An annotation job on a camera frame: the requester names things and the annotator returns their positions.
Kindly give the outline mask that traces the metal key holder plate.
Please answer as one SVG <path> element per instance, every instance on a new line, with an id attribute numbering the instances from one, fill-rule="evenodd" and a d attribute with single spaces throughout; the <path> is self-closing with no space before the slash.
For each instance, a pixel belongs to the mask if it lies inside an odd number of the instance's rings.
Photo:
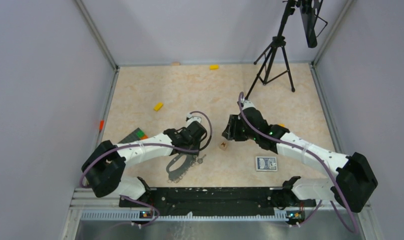
<path id="1" fill-rule="evenodd" d="M 204 154 L 203 156 L 183 153 L 178 154 L 166 166 L 166 172 L 168 174 L 167 182 L 178 183 L 183 178 L 183 176 L 186 175 L 189 168 L 202 164 L 206 156 L 206 154 Z M 184 161 L 181 163 L 181 165 L 177 166 L 175 169 L 172 169 L 172 167 L 175 166 L 178 160 L 180 160 L 181 158 L 184 158 Z"/>

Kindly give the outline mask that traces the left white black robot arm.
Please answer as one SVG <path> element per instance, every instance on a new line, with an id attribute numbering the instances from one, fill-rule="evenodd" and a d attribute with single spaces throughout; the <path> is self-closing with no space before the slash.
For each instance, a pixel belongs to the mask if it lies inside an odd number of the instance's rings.
<path id="1" fill-rule="evenodd" d="M 98 198 L 110 194 L 129 197 L 139 207 L 150 200 L 149 187 L 139 177 L 124 176 L 126 168 L 158 157 L 187 153 L 195 155 L 206 135 L 197 120 L 188 120 L 181 129 L 170 128 L 140 141 L 113 144 L 101 142 L 82 165 L 83 178 Z"/>

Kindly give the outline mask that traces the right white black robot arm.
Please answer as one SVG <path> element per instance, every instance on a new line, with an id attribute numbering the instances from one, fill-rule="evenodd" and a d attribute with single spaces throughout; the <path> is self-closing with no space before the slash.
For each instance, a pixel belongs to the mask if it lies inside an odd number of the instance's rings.
<path id="1" fill-rule="evenodd" d="M 346 155 L 309 143 L 281 125 L 268 124 L 254 107 L 230 115 L 222 136 L 229 141 L 255 141 L 263 150 L 298 160 L 325 175 L 316 179 L 294 176 L 285 181 L 283 200 L 289 206 L 316 199 L 334 201 L 359 213 L 378 186 L 363 154 Z"/>

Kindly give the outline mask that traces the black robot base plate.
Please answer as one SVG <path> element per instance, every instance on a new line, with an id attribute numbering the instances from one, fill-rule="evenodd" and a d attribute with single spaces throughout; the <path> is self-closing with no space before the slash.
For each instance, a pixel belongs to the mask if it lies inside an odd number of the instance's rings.
<path id="1" fill-rule="evenodd" d="M 137 203 L 124 198 L 121 208 L 148 204 L 162 216 L 245 217 L 272 216 L 290 207 L 315 207 L 313 199 L 298 200 L 289 189 L 275 187 L 157 187 L 139 198 Z"/>

